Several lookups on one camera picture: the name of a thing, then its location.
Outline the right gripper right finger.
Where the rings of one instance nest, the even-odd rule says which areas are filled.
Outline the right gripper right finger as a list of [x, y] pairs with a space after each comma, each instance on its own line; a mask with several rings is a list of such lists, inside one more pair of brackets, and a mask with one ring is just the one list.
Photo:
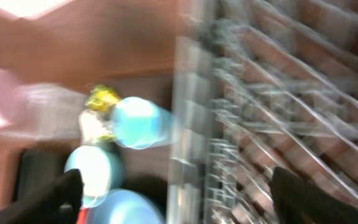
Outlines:
[[273, 206], [280, 223], [358, 224], [358, 209], [330, 196], [319, 187], [281, 167], [269, 183]]

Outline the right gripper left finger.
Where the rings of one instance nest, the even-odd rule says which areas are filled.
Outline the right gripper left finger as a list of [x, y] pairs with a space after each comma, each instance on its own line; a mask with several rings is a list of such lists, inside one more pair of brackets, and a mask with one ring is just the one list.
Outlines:
[[83, 181], [72, 169], [0, 210], [0, 224], [75, 224], [82, 206]]

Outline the light blue rice bowl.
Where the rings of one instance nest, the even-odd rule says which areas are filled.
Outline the light blue rice bowl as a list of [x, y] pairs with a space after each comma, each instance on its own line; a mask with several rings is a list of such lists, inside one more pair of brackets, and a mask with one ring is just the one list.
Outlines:
[[79, 170], [83, 182], [82, 208], [102, 204], [112, 189], [124, 181], [124, 166], [114, 152], [98, 146], [76, 148], [65, 163], [64, 171]]

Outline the blue plate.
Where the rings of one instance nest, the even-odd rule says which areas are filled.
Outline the blue plate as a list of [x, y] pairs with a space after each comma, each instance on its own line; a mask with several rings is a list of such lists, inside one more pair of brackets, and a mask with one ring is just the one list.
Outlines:
[[165, 224], [157, 204], [138, 192], [114, 189], [104, 201], [91, 208], [86, 224]]

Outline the white tissue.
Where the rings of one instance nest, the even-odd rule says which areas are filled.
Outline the white tissue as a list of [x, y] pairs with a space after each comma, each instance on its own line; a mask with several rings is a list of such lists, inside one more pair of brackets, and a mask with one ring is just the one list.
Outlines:
[[103, 118], [98, 111], [86, 109], [78, 117], [81, 145], [96, 145], [100, 142], [111, 142], [114, 135], [111, 132], [111, 124]]

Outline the light blue cup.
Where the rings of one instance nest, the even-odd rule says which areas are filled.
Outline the light blue cup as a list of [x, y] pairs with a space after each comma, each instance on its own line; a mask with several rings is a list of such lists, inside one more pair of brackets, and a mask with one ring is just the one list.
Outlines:
[[178, 119], [154, 102], [131, 96], [111, 112], [114, 142], [121, 147], [143, 150], [166, 146], [178, 140]]

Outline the yellow snack wrapper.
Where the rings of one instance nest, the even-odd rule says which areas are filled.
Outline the yellow snack wrapper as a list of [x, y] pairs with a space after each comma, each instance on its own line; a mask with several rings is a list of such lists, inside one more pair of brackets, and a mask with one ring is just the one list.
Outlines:
[[111, 131], [111, 112], [120, 101], [121, 97], [111, 87], [96, 85], [90, 91], [85, 106], [101, 124], [100, 132], [96, 134], [96, 140], [107, 142], [115, 140], [115, 135]]

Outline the grey dishwasher rack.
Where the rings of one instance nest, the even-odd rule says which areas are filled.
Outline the grey dishwasher rack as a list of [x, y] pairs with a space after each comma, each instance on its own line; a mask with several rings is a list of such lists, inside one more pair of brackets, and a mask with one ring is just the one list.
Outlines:
[[276, 223], [276, 167], [358, 208], [358, 0], [179, 13], [167, 222]]

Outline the black tray bin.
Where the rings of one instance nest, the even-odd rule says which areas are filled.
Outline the black tray bin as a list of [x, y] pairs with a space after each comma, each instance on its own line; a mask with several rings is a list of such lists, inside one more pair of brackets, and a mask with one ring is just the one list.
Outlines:
[[61, 175], [67, 158], [65, 152], [26, 149], [19, 161], [12, 201], [23, 199]]

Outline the clear plastic bin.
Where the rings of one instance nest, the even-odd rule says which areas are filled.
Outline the clear plastic bin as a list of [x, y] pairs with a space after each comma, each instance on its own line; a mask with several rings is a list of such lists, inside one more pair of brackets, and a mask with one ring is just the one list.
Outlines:
[[0, 69], [0, 136], [22, 139], [78, 139], [86, 95], [55, 83], [25, 85]]

